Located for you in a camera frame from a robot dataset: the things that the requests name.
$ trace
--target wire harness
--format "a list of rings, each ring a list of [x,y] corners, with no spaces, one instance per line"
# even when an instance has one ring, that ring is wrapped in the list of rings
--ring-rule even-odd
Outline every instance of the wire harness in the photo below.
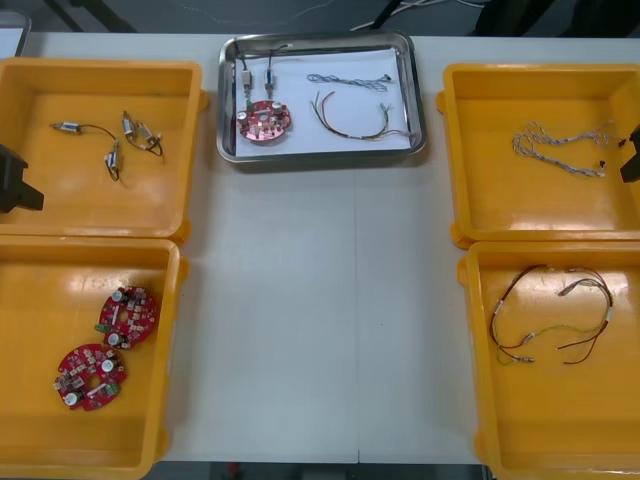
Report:
[[[335,75],[320,75],[318,73],[310,73],[307,75],[307,80],[313,83],[343,83],[344,85],[355,85],[357,87],[368,88],[369,90],[375,90],[376,92],[387,92],[387,86],[385,83],[391,83],[391,77],[386,73],[375,80],[345,80],[338,78]]]
[[[405,132],[402,130],[387,130],[387,128],[389,127],[389,109],[391,108],[391,106],[390,105],[386,106],[382,103],[380,104],[380,110],[382,110],[382,116],[383,116],[384,122],[383,122],[382,128],[378,132],[371,135],[351,135],[351,134],[336,130],[331,126],[331,124],[327,120],[327,115],[325,112],[325,104],[327,103],[327,100],[329,99],[329,97],[331,97],[331,95],[333,95],[334,93],[336,92],[334,91],[329,93],[327,96],[325,96],[322,99],[322,101],[320,101],[320,92],[318,92],[316,94],[316,100],[311,102],[311,106],[313,107],[313,111],[318,117],[318,120],[320,120],[320,123],[322,123],[322,126],[327,130],[329,130],[331,133],[343,138],[350,138],[352,140],[378,140],[390,133],[398,133],[400,135],[404,135],[407,137],[411,136],[411,133]]]
[[[569,348],[569,347],[574,347],[577,345],[583,345],[586,343],[591,343],[590,347],[589,347],[589,351],[586,353],[586,355],[581,358],[580,360],[577,361],[564,361],[563,363],[565,365],[578,365],[582,362],[584,362],[585,360],[587,360],[587,358],[589,358],[589,356],[591,355],[591,352],[593,352],[593,349],[595,347],[596,341],[598,340],[598,338],[600,337],[600,335],[602,335],[602,333],[604,332],[604,330],[607,328],[607,326],[609,325],[609,322],[611,321],[611,317],[613,316],[613,294],[611,293],[611,290],[609,289],[607,283],[605,282],[604,278],[602,278],[602,276],[596,272],[595,270],[592,270],[590,268],[585,268],[585,267],[577,267],[577,268],[570,268],[567,270],[567,272],[569,273],[586,273],[588,275],[591,275],[590,277],[585,277],[585,278],[581,278],[577,281],[572,282],[571,284],[569,284],[568,286],[566,286],[565,288],[563,288],[562,290],[560,290],[556,295],[559,297],[564,297],[566,295],[568,295],[569,293],[571,293],[576,287],[578,286],[586,286],[586,287],[596,287],[598,288],[604,295],[605,300],[607,302],[607,309],[605,311],[604,314],[604,319],[602,320],[602,322],[600,324],[598,324],[597,326],[593,327],[593,328],[580,328],[580,327],[576,327],[573,325],[566,325],[566,324],[558,324],[558,325],[551,325],[549,327],[545,327],[542,330],[536,331],[536,332],[530,332],[527,335],[525,335],[520,342],[513,344],[513,345],[505,345],[502,343],[502,341],[500,340],[500,337],[498,335],[498,313],[500,312],[500,310],[502,309],[504,303],[506,302],[507,298],[509,297],[509,294],[513,291],[513,289],[515,288],[515,286],[518,284],[518,282],[520,282],[520,280],[522,280],[524,277],[526,277],[529,273],[535,271],[535,270],[539,270],[539,269],[548,269],[548,265],[544,265],[544,264],[540,264],[540,265],[532,265],[530,267],[525,268],[522,272],[520,272],[518,275],[516,275],[514,277],[514,279],[511,281],[511,284],[509,285],[509,287],[507,288],[507,290],[504,292],[504,294],[502,295],[502,297],[500,298],[500,300],[498,300],[498,302],[496,303],[495,308],[493,309],[493,312],[491,314],[491,318],[489,320],[489,336],[491,337],[491,339],[493,340],[493,342],[496,344],[497,346],[497,358],[498,358],[498,362],[501,365],[512,365],[514,363],[534,363],[535,362],[535,358],[533,357],[523,357],[520,355],[515,355],[510,353],[507,350],[513,350],[516,348],[520,348],[524,345],[526,345],[527,343],[529,343],[531,340],[533,340],[536,337],[539,337],[541,335],[543,335],[546,332],[550,332],[553,330],[566,330],[566,331],[571,331],[571,332],[575,332],[575,333],[581,333],[581,334],[590,334],[589,338],[585,339],[585,340],[581,340],[578,342],[573,342],[573,343],[568,343],[566,345],[561,345],[559,347],[557,347],[557,350],[564,350],[565,348]],[[501,355],[504,355],[506,357],[508,357],[508,360],[504,360],[503,357]]]
[[[612,123],[612,121],[609,121],[604,125],[599,126],[598,128],[586,131],[573,137],[553,138],[538,122],[532,121],[526,125],[524,133],[516,133],[513,136],[513,151],[525,157],[533,157],[543,162],[550,163],[562,168],[569,173],[584,175],[586,177],[604,177],[604,170],[606,168],[606,162],[604,160],[601,160],[598,163],[598,167],[595,169],[578,168],[556,158],[548,157],[541,154],[536,150],[535,144],[538,143],[541,145],[560,146],[578,140],[590,139],[596,145],[605,147],[607,145],[610,145],[610,141],[614,139],[616,140],[617,145],[621,147],[625,142],[623,138],[614,135],[608,135],[606,133],[602,133],[601,131]]]

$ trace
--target stainless steel tray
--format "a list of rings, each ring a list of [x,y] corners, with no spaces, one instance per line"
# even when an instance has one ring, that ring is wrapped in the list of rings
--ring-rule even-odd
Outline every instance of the stainless steel tray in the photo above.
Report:
[[[410,146],[394,150],[313,152],[260,156],[236,155],[236,60],[238,50],[247,58],[265,57],[283,43],[291,46],[276,56],[317,55],[394,49],[398,79],[402,90],[404,116],[411,133]],[[218,132],[220,154],[233,163],[304,161],[312,159],[395,157],[416,153],[427,141],[420,85],[416,71],[413,42],[396,32],[347,32],[339,34],[247,35],[226,42],[220,51],[218,69]]]

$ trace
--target tray rim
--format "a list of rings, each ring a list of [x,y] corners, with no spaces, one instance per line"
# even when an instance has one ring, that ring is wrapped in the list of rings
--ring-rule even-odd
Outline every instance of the tray rim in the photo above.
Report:
[[[416,143],[416,145],[410,146],[405,149],[395,149],[395,150],[353,150],[353,151],[338,151],[338,152],[309,152],[309,153],[288,153],[288,154],[274,154],[274,155],[252,155],[252,156],[243,156],[238,157],[235,155],[235,152],[229,152],[224,145],[225,141],[225,125],[227,121],[231,121],[232,119],[227,118],[225,107],[224,107],[224,98],[227,95],[227,91],[231,89],[231,95],[233,97],[233,110],[235,112],[235,77],[229,83],[227,81],[225,75],[225,66],[226,66],[226,53],[227,50],[233,45],[234,42],[238,40],[264,40],[264,41],[296,41],[296,40],[314,40],[314,41],[322,41],[322,40],[348,40],[353,38],[366,38],[371,37],[375,38],[382,35],[391,35],[399,38],[401,41],[407,44],[407,56],[409,61],[409,66],[411,68],[411,80],[414,85],[413,95],[411,98],[415,100],[415,104],[407,105],[405,99],[405,109],[415,109],[418,119],[418,125],[416,125],[416,132],[420,134],[420,140]],[[316,53],[326,53],[324,51],[317,51]],[[220,57],[218,63],[218,112],[217,112],[217,134],[216,134],[216,144],[218,148],[219,154],[228,162],[236,163],[236,164],[251,164],[251,163],[270,163],[270,162],[278,162],[278,161],[299,161],[299,160],[320,160],[320,159],[361,159],[361,158],[389,158],[400,155],[412,155],[418,153],[422,150],[427,144],[427,130],[425,125],[424,118],[424,109],[423,109],[423,100],[420,91],[420,82],[418,78],[418,70],[416,66],[415,59],[415,48],[413,41],[408,35],[403,33],[389,30],[384,31],[384,33],[379,32],[367,32],[367,31],[354,31],[354,32],[341,32],[341,33],[306,33],[306,34],[265,34],[265,35],[240,35],[237,37],[230,38],[227,40],[220,49]]]
[[[518,254],[518,253],[583,253],[597,252],[629,252],[640,254],[640,242],[478,242],[474,243],[457,266],[458,282],[464,287],[467,300],[467,326],[471,334],[473,354],[474,392],[476,395],[476,411],[478,414],[478,430],[474,438],[476,455],[491,468],[497,478],[539,478],[545,480],[566,480],[576,475],[589,475],[589,478],[619,478],[620,472],[589,469],[550,469],[550,470],[512,470],[502,463],[500,448],[496,401],[493,388],[492,367],[494,355],[489,351],[489,336],[486,328],[486,311],[482,299],[479,257],[484,253]],[[634,455],[640,458],[640,451]]]
[[[188,224],[189,200],[191,198],[191,179],[196,155],[196,138],[199,121],[199,101],[202,88],[202,67],[193,61],[155,61],[155,60],[100,60],[73,58],[9,57],[0,59],[0,81],[7,67],[25,68],[65,68],[65,69],[116,69],[116,70],[188,70],[191,72],[189,93],[186,96],[185,123],[181,133],[179,172],[185,172],[185,182],[176,188],[176,204],[171,221],[165,227],[128,227],[118,226],[60,226],[39,224],[5,224],[0,222],[0,235],[38,235],[38,236],[77,236],[77,237],[120,237],[120,238],[168,238],[184,243],[183,230],[190,233]]]
[[[166,410],[169,386],[169,366],[174,324],[177,306],[180,301],[180,289],[188,275],[188,262],[181,257],[179,247],[167,239],[160,238],[101,238],[101,237],[54,237],[31,235],[0,235],[0,249],[3,247],[40,248],[40,247],[85,247],[100,249],[140,248],[167,252],[165,280],[163,285],[163,302],[160,312],[153,366],[150,372],[148,408],[145,413],[145,426],[140,444],[140,458],[131,466],[56,466],[56,465],[24,465],[1,464],[2,477],[32,477],[89,479],[113,478],[118,480],[135,480],[146,475],[153,464],[166,453],[168,441],[165,429],[164,413]]]
[[[447,153],[451,177],[451,193],[454,207],[452,225],[453,242],[460,248],[468,249],[479,241],[590,241],[590,240],[640,240],[637,230],[486,230],[473,225],[469,208],[469,189],[461,151],[462,138],[456,110],[456,96],[453,74],[456,72],[629,72],[640,76],[640,65],[635,63],[453,63],[443,73],[444,89],[437,94],[438,110],[444,118],[447,138]]]

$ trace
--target floor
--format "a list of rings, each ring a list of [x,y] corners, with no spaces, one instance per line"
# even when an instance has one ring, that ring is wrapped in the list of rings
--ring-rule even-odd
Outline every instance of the floor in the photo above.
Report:
[[[344,31],[372,20],[387,0],[106,0],[140,33],[296,33],[309,30]],[[105,28],[82,8],[59,0],[87,32]],[[569,24],[575,0],[562,0],[547,11],[529,36],[549,37]],[[0,0],[4,8],[29,14],[33,31],[67,32],[69,28],[42,0]],[[468,35],[480,9],[455,0],[416,8],[388,22],[410,35]],[[640,37],[640,28],[633,36]],[[208,462],[161,462],[146,480],[226,479],[227,465]],[[243,464],[244,480],[483,480],[486,472],[472,465],[291,465]]]

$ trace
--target black object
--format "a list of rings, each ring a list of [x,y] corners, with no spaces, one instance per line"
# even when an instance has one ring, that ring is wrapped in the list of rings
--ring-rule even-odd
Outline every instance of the black object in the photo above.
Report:
[[[70,0],[72,7],[84,7],[111,33],[138,33],[129,22],[120,18],[103,0]]]
[[[480,12],[474,35],[520,37],[547,11],[554,0],[491,0]]]
[[[640,23],[638,0],[578,0],[563,37],[624,38]]]
[[[22,180],[28,167],[16,153],[0,145],[0,212],[9,213],[15,207],[42,210],[44,195]]]
[[[636,147],[636,154],[620,169],[624,183],[631,183],[640,179],[640,125],[633,131],[629,140]]]
[[[62,20],[67,27],[71,29],[72,32],[84,32],[82,27],[76,23],[76,21],[71,18],[71,15],[67,13],[67,11],[62,8],[55,0],[44,0],[44,4],[49,7],[53,13],[55,13],[60,20]]]
[[[390,2],[387,3],[387,6],[382,9],[380,15],[378,15],[378,17],[373,21],[373,23],[369,27],[369,30],[378,30],[384,24],[384,22],[389,20],[389,17],[398,7],[398,5],[400,5],[401,1],[402,0],[390,0]]]
[[[82,27],[60,6],[56,0],[44,0],[44,3],[72,31],[82,32]],[[104,28],[112,33],[138,33],[129,22],[120,18],[103,0],[69,0],[72,7],[85,8]]]

